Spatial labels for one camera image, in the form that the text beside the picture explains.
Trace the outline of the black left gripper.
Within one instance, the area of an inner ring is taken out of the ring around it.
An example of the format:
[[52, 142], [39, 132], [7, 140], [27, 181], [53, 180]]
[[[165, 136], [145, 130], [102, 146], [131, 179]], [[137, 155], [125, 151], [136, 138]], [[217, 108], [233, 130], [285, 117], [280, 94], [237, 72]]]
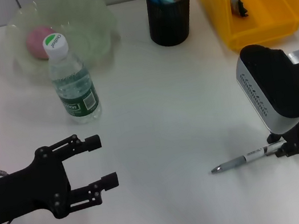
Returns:
[[119, 186], [116, 172], [75, 190], [70, 190], [61, 160], [102, 147], [99, 135], [84, 141], [76, 134], [36, 150], [28, 167], [0, 178], [0, 224], [35, 210], [46, 209], [55, 218], [102, 204], [102, 191]]

